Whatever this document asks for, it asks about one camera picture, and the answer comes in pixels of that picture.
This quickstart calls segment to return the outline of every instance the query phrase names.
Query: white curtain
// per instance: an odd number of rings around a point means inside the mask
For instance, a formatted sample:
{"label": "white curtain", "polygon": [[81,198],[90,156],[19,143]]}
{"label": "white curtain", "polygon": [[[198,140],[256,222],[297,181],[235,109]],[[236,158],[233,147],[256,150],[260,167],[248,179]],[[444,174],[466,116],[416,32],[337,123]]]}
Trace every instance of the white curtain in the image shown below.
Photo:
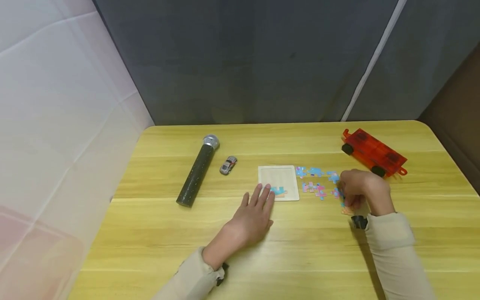
{"label": "white curtain", "polygon": [[90,0],[0,1],[0,299],[65,299],[153,122]]}

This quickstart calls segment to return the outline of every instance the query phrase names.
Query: puzzle board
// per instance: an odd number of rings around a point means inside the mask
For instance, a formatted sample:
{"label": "puzzle board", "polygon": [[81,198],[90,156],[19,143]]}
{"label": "puzzle board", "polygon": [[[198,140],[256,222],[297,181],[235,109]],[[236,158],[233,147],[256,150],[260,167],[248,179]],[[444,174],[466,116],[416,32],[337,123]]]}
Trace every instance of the puzzle board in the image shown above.
{"label": "puzzle board", "polygon": [[275,191],[275,201],[300,200],[294,166],[258,166],[258,182],[270,183]]}

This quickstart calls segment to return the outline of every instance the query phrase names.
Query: wooden table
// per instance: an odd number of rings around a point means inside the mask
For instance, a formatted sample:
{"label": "wooden table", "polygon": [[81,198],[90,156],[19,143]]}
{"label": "wooden table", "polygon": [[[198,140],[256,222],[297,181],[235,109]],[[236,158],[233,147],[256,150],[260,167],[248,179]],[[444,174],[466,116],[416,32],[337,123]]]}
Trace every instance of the wooden table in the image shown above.
{"label": "wooden table", "polygon": [[[431,130],[417,121],[147,129],[69,299],[150,299],[231,218],[242,195],[255,187],[257,166],[365,169],[340,150],[343,130],[358,127],[408,158],[408,175],[389,179],[392,197],[410,220],[438,298],[477,299],[479,197]],[[188,209],[175,200],[209,133],[221,146]],[[239,162],[223,176],[218,169],[230,155]],[[320,201],[300,191],[300,201],[277,202],[272,219],[265,241],[228,261],[228,278],[208,299],[375,299],[376,290],[381,295],[363,232],[350,229],[333,196]]]}

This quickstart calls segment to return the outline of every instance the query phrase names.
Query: beige sleeve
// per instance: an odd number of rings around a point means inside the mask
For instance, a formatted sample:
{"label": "beige sleeve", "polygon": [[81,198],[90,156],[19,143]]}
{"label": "beige sleeve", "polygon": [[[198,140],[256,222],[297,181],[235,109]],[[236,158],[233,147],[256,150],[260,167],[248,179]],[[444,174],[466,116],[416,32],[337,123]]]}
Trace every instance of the beige sleeve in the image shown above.
{"label": "beige sleeve", "polygon": [[407,218],[401,213],[367,218],[365,233],[386,298],[436,299],[413,248]]}
{"label": "beige sleeve", "polygon": [[201,300],[223,279],[225,271],[214,271],[202,258],[204,247],[192,253],[179,267],[176,274],[152,298],[152,300]]}

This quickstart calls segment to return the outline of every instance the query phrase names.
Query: hand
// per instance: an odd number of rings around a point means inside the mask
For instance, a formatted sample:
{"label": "hand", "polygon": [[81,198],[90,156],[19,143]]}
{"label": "hand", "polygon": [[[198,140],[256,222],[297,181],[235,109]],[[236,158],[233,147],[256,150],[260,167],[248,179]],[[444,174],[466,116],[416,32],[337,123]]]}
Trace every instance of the hand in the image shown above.
{"label": "hand", "polygon": [[390,186],[377,175],[353,169],[340,174],[340,182],[345,195],[345,206],[360,208],[367,200],[371,214],[383,216],[395,212]]}
{"label": "hand", "polygon": [[259,183],[250,201],[248,193],[243,195],[233,218],[205,247],[202,257],[206,264],[217,270],[233,253],[256,244],[265,237],[273,225],[270,214],[275,203],[275,193],[271,192],[270,188],[270,184],[265,185],[260,195],[262,184]]}

